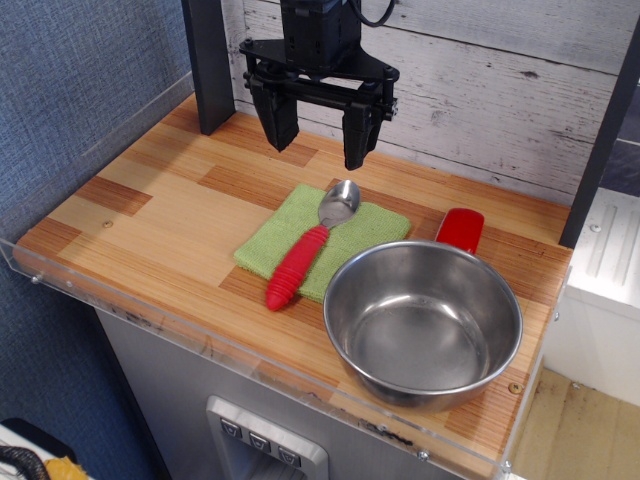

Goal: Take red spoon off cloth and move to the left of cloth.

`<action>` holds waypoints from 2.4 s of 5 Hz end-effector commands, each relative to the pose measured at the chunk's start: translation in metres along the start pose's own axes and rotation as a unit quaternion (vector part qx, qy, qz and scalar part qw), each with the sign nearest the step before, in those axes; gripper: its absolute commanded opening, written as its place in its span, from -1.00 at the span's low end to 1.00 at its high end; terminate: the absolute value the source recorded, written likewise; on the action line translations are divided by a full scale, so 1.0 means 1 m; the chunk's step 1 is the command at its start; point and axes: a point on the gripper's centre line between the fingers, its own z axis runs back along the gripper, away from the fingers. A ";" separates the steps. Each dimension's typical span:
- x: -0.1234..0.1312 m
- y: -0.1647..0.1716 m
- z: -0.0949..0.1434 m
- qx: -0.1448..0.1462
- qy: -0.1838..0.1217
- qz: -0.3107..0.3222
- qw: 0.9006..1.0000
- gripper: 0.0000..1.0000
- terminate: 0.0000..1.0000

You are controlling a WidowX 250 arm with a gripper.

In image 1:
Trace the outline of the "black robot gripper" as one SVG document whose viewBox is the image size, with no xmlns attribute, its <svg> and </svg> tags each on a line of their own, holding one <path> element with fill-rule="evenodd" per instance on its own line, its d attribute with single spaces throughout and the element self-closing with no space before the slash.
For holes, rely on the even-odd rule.
<svg viewBox="0 0 640 480">
<path fill-rule="evenodd" d="M 282 1 L 280 39 L 246 39 L 240 45 L 245 87 L 268 142 L 279 152 L 299 133 L 299 101 L 343 111 L 345 168 L 360 168 L 375 149 L 382 121 L 397 112 L 394 84 L 399 71 L 366 53 L 362 28 L 383 26 L 359 1 Z"/>
</svg>

